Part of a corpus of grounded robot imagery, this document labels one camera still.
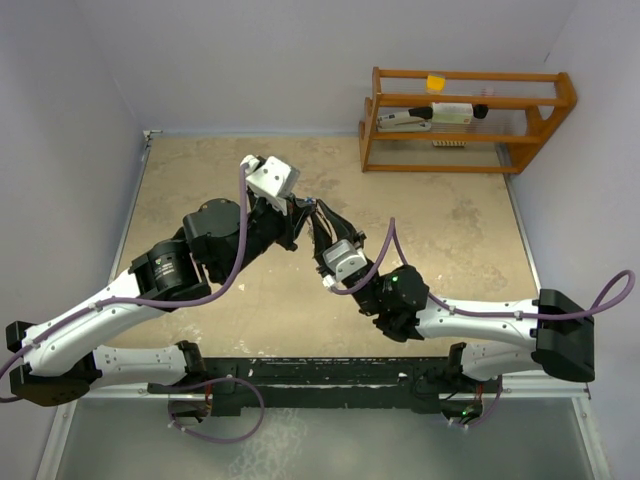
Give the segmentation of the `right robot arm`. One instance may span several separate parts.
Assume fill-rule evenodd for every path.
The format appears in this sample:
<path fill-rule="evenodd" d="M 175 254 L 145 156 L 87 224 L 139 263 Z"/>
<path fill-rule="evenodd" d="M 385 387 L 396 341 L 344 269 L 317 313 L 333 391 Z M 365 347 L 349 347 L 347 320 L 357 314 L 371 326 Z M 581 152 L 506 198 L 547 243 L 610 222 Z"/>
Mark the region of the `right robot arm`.
<path fill-rule="evenodd" d="M 452 389 L 467 391 L 477 382 L 529 370 L 594 381 L 594 318 L 560 291 L 542 289 L 534 299 L 505 303 L 438 299 L 411 265 L 379 274 L 380 262 L 365 255 L 364 234 L 322 200 L 315 202 L 311 225 L 325 287 L 352 297 L 387 338 L 461 338 L 444 369 Z"/>

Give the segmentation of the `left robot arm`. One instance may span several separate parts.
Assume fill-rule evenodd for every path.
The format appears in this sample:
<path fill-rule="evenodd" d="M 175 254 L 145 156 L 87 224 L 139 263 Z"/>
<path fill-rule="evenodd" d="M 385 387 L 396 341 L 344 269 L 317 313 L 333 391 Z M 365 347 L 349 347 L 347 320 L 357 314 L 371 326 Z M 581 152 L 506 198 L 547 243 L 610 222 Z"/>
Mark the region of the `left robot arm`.
<path fill-rule="evenodd" d="M 195 343 L 118 349 L 108 341 L 143 322 L 220 298 L 274 244 L 296 250 L 315 210 L 312 200 L 288 195 L 269 202 L 251 192 L 239 203 L 205 202 L 183 218 L 171 238 L 137 257 L 81 305 L 41 324 L 10 324 L 6 343 L 13 355 L 1 369 L 9 379 L 7 400 L 58 406 L 92 390 L 135 383 L 198 390 L 207 369 Z"/>

